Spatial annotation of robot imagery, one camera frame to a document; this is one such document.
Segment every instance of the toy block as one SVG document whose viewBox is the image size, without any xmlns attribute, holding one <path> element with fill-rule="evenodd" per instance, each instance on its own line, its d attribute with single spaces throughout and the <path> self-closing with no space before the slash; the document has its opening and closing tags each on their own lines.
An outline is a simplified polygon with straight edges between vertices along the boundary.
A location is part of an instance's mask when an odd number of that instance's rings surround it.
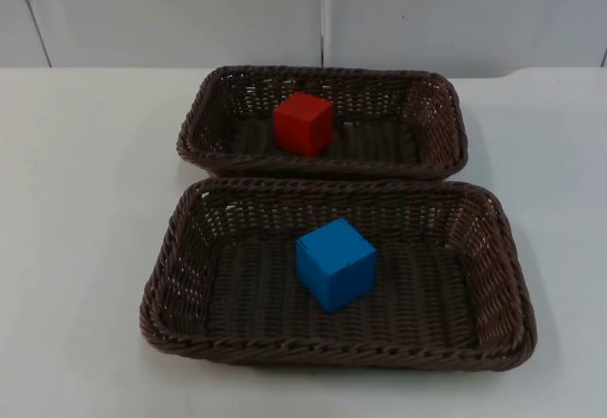
<svg viewBox="0 0 607 418">
<path fill-rule="evenodd" d="M 333 102 L 294 93 L 274 108 L 273 123 L 279 148 L 317 156 L 333 141 Z"/>
<path fill-rule="evenodd" d="M 326 312 L 373 288 L 377 252 L 345 219 L 299 238 L 295 260 L 300 281 Z"/>
</svg>

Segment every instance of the table surface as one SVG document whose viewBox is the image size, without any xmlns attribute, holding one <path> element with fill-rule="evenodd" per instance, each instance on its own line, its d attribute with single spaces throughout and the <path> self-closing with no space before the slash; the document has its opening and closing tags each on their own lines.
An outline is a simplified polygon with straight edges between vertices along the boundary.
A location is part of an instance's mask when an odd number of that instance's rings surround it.
<svg viewBox="0 0 607 418">
<path fill-rule="evenodd" d="M 145 343 L 143 285 L 205 177 L 175 140 L 208 72 L 0 70 L 2 416 L 604 416 L 607 69 L 454 81 L 456 179 L 500 197 L 538 321 L 507 373 L 235 368 Z"/>
</svg>

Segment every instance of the brown wicker basket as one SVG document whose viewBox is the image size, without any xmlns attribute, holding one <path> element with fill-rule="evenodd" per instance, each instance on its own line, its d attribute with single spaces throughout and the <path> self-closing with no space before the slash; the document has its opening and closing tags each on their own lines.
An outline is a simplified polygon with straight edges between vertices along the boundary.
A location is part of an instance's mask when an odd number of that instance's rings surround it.
<svg viewBox="0 0 607 418">
<path fill-rule="evenodd" d="M 294 241 L 338 217 L 377 249 L 373 291 L 326 314 Z M 162 352 L 229 364 L 507 370 L 536 343 L 498 200 L 463 183 L 214 178 L 169 224 L 140 307 Z"/>
<path fill-rule="evenodd" d="M 319 157 L 274 144 L 272 110 L 295 91 L 335 102 L 335 134 Z M 468 159 L 453 86 L 427 72 L 220 67 L 181 127 L 185 160 L 220 175 L 439 179 Z"/>
</svg>

